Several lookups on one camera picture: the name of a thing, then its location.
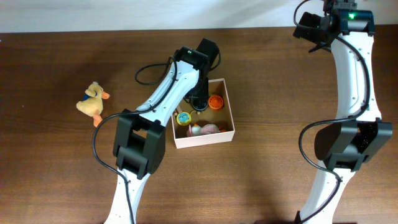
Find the white duck toy pink hat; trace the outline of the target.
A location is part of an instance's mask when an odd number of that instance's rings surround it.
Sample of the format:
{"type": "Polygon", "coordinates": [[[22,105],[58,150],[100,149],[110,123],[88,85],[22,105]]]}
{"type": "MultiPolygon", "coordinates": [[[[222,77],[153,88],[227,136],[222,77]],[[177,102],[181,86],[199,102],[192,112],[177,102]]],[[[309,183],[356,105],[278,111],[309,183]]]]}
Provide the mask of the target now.
{"type": "Polygon", "coordinates": [[[215,124],[206,124],[204,126],[199,126],[198,124],[189,125],[187,131],[187,137],[203,136],[209,134],[223,133],[226,130],[222,126],[217,126],[215,124]]]}

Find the orange round disc toy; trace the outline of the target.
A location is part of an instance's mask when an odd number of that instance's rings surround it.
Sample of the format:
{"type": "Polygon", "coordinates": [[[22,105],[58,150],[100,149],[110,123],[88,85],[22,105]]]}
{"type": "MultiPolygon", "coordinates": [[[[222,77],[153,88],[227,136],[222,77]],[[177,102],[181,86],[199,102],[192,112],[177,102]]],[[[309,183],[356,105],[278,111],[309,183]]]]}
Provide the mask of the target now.
{"type": "Polygon", "coordinates": [[[212,110],[220,110],[224,106],[224,99],[220,95],[212,95],[208,99],[208,106],[212,110]]]}

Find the yellow rattle drum toy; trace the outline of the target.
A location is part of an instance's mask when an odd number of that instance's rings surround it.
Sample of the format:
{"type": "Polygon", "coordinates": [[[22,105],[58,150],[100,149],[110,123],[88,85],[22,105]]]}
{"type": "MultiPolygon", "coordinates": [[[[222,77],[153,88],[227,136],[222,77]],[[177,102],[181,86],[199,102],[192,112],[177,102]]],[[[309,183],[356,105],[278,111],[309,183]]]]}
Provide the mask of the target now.
{"type": "Polygon", "coordinates": [[[201,112],[197,110],[192,110],[191,112],[186,112],[177,106],[175,112],[175,121],[180,126],[188,126],[192,122],[192,114],[199,115],[201,112]]]}

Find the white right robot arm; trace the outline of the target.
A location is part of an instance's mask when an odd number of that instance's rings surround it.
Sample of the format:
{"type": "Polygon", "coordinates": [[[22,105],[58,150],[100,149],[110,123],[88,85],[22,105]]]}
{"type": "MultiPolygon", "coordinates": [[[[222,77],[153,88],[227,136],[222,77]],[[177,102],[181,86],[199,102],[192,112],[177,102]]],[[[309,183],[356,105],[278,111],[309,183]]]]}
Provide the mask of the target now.
{"type": "Polygon", "coordinates": [[[296,214],[295,223],[332,223],[346,184],[392,137],[392,124],[382,121],[374,94],[372,52],[375,35],[371,11],[333,9],[323,16],[306,12],[295,22],[296,38],[313,42],[313,51],[333,54],[338,84],[338,108],[334,119],[304,127],[303,136],[322,126],[314,142],[317,169],[310,195],[296,214]]]}

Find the yellow plush duck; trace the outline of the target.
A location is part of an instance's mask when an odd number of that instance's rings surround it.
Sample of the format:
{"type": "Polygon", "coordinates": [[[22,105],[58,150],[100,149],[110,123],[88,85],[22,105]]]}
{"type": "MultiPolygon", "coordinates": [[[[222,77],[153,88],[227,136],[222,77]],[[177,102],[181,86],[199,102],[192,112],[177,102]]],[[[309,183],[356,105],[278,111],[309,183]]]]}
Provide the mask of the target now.
{"type": "Polygon", "coordinates": [[[102,122],[103,100],[109,99],[110,94],[105,92],[98,82],[93,82],[86,90],[83,99],[76,103],[77,110],[93,118],[93,125],[97,127],[102,122]]]}

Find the black round disc toy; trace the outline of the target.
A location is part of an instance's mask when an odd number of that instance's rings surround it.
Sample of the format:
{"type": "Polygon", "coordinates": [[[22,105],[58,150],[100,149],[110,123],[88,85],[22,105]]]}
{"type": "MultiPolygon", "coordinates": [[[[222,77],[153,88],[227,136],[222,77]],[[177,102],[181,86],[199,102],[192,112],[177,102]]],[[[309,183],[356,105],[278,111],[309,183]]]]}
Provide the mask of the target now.
{"type": "Polygon", "coordinates": [[[192,101],[192,107],[195,111],[205,111],[208,107],[206,100],[194,100],[192,101]]]}

